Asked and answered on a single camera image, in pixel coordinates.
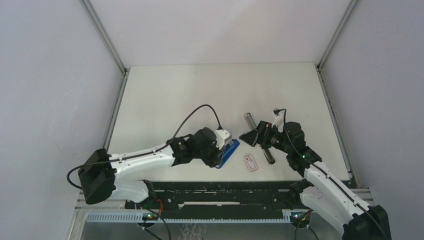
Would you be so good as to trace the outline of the blue black stapler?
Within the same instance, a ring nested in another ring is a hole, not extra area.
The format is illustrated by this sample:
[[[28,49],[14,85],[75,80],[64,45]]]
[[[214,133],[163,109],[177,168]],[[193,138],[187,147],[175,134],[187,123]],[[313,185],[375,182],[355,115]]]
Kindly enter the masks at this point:
[[[233,153],[237,150],[237,148],[240,146],[240,142],[237,139],[230,140],[225,145],[225,150],[222,154],[221,163],[216,165],[216,169],[221,169],[225,163],[230,159],[230,157],[233,155]]]

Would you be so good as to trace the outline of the red white staple box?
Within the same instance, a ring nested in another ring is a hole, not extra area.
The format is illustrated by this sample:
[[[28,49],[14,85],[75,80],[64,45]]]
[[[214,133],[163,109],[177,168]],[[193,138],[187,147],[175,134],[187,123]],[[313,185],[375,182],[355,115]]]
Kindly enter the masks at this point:
[[[257,162],[253,155],[246,155],[244,157],[244,161],[246,163],[247,169],[249,172],[254,172],[259,169]]]

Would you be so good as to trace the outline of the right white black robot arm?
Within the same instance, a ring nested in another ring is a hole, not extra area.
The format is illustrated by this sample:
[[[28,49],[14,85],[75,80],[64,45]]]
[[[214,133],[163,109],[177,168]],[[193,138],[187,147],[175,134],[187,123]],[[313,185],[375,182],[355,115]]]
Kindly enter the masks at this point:
[[[370,205],[331,173],[322,158],[307,146],[298,122],[286,122],[282,131],[270,122],[239,136],[254,147],[275,148],[287,154],[289,166],[302,177],[291,185],[289,203],[303,206],[326,220],[344,240],[390,240],[388,213]]]

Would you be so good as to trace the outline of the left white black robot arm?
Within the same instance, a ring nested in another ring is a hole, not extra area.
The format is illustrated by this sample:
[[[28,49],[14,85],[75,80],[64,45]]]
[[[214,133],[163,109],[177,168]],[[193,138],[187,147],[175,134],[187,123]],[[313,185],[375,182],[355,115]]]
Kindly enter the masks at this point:
[[[172,137],[162,145],[145,150],[110,154],[100,148],[70,172],[77,172],[87,205],[128,200],[149,209],[157,200],[153,184],[147,179],[131,180],[132,175],[188,164],[195,159],[214,168],[222,163],[226,142],[231,138],[228,130],[204,127],[194,134]]]

